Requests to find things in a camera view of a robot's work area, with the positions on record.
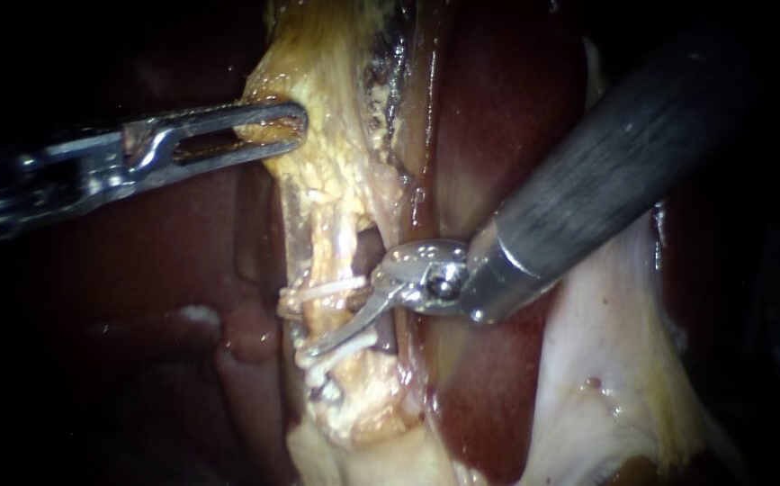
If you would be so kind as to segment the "right arm instrument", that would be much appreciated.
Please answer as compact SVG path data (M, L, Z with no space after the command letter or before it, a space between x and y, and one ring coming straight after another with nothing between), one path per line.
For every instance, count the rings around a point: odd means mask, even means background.
M369 320L396 308L496 324L548 292L560 275L535 272L489 224L468 243L421 239L389 250L372 272Z

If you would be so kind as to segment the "right arm instrument jaw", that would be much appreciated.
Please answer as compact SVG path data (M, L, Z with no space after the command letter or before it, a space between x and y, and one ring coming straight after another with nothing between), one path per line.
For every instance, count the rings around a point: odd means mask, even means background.
M374 284L369 298L363 307L341 327L329 331L324 337L303 350L305 356L322 356L369 328L386 311L396 306L396 295L401 290L401 282Z

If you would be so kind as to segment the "left arm instrument jaw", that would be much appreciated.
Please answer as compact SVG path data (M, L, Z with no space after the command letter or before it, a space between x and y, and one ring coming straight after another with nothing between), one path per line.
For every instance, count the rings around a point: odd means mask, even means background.
M309 126L298 103L224 103L167 112L123 125L122 182L132 194L174 184L224 167L281 155L304 141ZM280 135L245 141L216 139L204 148L187 140L232 132L237 127L281 129Z

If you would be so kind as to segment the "left arm instrument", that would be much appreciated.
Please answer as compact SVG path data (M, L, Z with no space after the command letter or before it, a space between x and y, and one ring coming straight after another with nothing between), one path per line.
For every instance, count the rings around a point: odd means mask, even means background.
M120 130L0 140L0 242L129 195L138 179Z

